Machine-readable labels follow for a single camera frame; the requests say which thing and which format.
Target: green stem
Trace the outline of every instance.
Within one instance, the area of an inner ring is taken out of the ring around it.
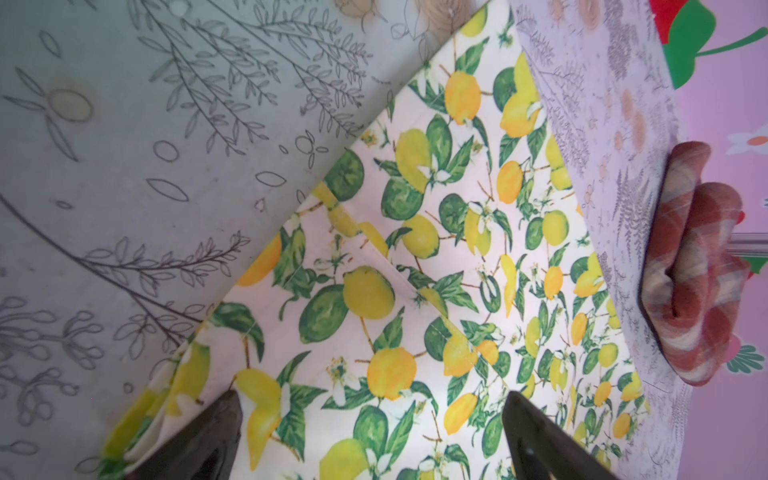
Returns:
[[[744,45],[749,45],[750,43],[754,43],[755,41],[760,40],[766,35],[768,35],[768,28],[760,27],[752,35],[746,36],[739,41],[735,41],[734,43],[725,45],[720,48],[713,48],[712,50],[700,51],[699,53],[696,54],[696,56],[703,57],[704,55],[715,55],[716,53],[722,53],[724,51],[733,50],[735,48],[741,48]]]

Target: folded fabric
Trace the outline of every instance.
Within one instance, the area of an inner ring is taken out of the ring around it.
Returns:
[[[494,0],[153,379],[102,475],[228,389],[243,406],[231,478],[514,478],[512,389],[610,468],[647,402],[546,120]]]
[[[712,378],[728,348],[750,266],[726,252],[741,213],[729,185],[701,183],[701,142],[669,158],[645,260],[641,298],[672,368],[693,386]]]

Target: folded checkered cloth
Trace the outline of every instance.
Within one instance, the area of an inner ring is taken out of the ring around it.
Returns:
[[[739,194],[701,183],[710,154],[701,142],[672,150],[641,290],[667,361],[693,386],[709,382],[723,363],[750,271],[725,251],[741,212]]]

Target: red and white checkered cloth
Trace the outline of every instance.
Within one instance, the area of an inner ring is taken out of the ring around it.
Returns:
[[[641,300],[672,368],[693,386],[723,363],[750,267],[725,251],[741,213],[729,185],[701,183],[701,142],[669,158],[645,258]]]

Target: lemon print fabric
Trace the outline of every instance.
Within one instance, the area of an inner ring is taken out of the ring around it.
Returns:
[[[648,407],[623,305],[508,3],[481,8],[429,69],[264,232],[117,424],[105,478],[229,389],[233,479],[509,478],[513,390],[602,465],[630,454]]]

